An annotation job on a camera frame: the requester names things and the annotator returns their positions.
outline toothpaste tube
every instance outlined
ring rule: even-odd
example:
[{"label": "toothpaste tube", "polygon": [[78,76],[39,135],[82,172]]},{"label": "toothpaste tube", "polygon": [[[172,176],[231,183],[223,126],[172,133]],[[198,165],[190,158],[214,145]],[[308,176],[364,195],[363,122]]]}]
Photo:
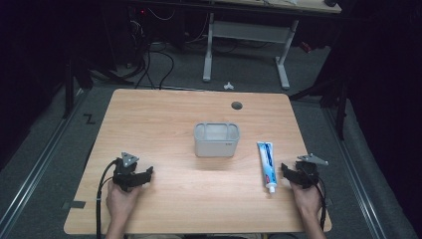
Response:
[{"label": "toothpaste tube", "polygon": [[270,193],[276,192],[277,177],[276,170],[274,169],[273,160],[273,144],[271,142],[257,142],[258,149],[260,150],[261,161],[263,163],[264,183],[270,190]]}]

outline human hand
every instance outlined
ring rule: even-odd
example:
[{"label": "human hand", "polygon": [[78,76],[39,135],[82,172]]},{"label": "human hand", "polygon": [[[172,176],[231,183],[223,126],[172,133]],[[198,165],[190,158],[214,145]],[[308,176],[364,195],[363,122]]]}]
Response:
[{"label": "human hand", "polygon": [[321,198],[317,189],[312,186],[307,189],[302,189],[301,186],[290,182],[293,193],[295,195],[296,205],[303,216],[317,217],[321,209]]},{"label": "human hand", "polygon": [[137,186],[131,192],[125,192],[117,184],[109,181],[106,206],[111,219],[126,220],[136,204],[140,190],[141,187]]},{"label": "human hand", "polygon": [[305,231],[310,239],[325,239],[325,235],[319,226],[317,214],[321,209],[321,198],[317,189],[312,186],[302,189],[301,186],[290,182],[293,194],[295,195],[296,205],[302,216]]},{"label": "human hand", "polygon": [[136,204],[140,190],[141,186],[137,186],[131,192],[125,192],[112,181],[108,183],[106,207],[111,216],[111,222],[105,238],[122,238],[125,224]]}]

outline wooden table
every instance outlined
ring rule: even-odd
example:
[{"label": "wooden table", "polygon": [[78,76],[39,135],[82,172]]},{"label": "wooden table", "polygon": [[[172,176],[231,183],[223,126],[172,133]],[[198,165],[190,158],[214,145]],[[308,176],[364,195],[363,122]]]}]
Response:
[{"label": "wooden table", "polygon": [[[243,105],[232,109],[233,102]],[[202,121],[230,121],[241,136],[233,157],[197,157],[193,130]],[[274,144],[279,186],[264,185],[257,141]],[[281,163],[307,154],[286,95],[117,90],[65,224],[69,234],[96,233],[96,194],[106,166],[122,151],[140,157],[139,170],[154,167],[126,232],[146,234],[271,233],[304,231]],[[113,167],[108,171],[112,176]],[[109,224],[103,190],[103,233]],[[331,228],[327,218],[325,230]]]}]

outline wire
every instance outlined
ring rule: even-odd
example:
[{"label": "wire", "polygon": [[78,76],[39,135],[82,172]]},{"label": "wire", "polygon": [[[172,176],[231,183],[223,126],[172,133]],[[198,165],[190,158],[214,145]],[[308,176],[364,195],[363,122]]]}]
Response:
[{"label": "wire", "polygon": [[202,39],[204,39],[204,37],[202,37],[202,35],[205,32],[205,28],[207,26],[208,18],[209,18],[209,13],[207,13],[207,16],[205,17],[204,26],[202,27],[201,33],[196,38],[194,38],[192,41],[189,41],[189,42],[186,42],[186,43],[193,43],[193,42],[201,41]]},{"label": "wire", "polygon": [[174,16],[174,13],[176,12],[175,10],[173,10],[173,12],[172,12],[172,14],[171,14],[170,17],[168,17],[168,18],[161,18],[161,17],[158,17],[150,8],[148,8],[148,10],[149,10],[149,12],[152,13],[152,15],[154,15],[156,18],[158,18],[161,21],[168,21],[168,20],[170,20]]},{"label": "wire", "polygon": [[173,60],[172,57],[170,57],[170,55],[167,55],[165,53],[162,53],[162,52],[153,52],[153,53],[158,53],[158,54],[164,55],[164,56],[168,57],[171,60],[171,68],[170,68],[170,70],[168,71],[168,73],[159,82],[158,89],[161,90],[162,89],[162,83],[168,77],[168,75],[170,75],[170,73],[173,71],[173,68],[174,68],[174,60]]},{"label": "wire", "polygon": [[148,70],[149,70],[149,65],[151,65],[151,57],[150,57],[150,54],[149,54],[149,48],[148,48],[148,50],[147,50],[147,55],[148,55],[148,65],[147,65],[147,67],[146,67],[146,69],[145,69],[145,73],[143,73],[143,75],[139,78],[139,80],[137,81],[137,83],[136,83],[136,85],[134,86],[134,88],[135,89],[137,89],[137,87],[139,86],[139,84],[140,84],[140,82],[142,81],[142,79],[145,77],[145,75],[148,73]]},{"label": "wire", "polygon": [[110,180],[110,178],[109,178],[104,182],[105,177],[106,177],[106,173],[108,172],[109,168],[116,163],[117,163],[117,160],[113,160],[105,168],[105,171],[103,172],[102,179],[100,180],[99,190],[97,191],[97,210],[96,210],[96,215],[97,215],[97,239],[102,239],[102,188],[105,185],[105,183]]}]

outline dark background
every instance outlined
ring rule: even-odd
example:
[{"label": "dark background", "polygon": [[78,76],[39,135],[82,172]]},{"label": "dark background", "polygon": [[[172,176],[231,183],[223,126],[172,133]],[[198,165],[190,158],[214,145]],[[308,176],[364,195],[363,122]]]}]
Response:
[{"label": "dark background", "polygon": [[[349,82],[348,97],[368,145],[422,236],[421,197],[416,191],[422,170],[418,158],[422,154],[421,1],[343,0],[339,4],[343,16],[370,21],[344,26],[302,21],[293,45],[332,47],[316,84],[333,77]],[[71,57],[84,57],[109,70],[135,63],[126,10],[126,6],[50,1],[0,3],[1,168],[63,84]],[[204,15],[178,10],[166,24],[158,25],[147,15],[140,16],[140,22],[148,37],[169,41],[182,51],[185,32],[195,36],[202,25],[194,20]]]}]

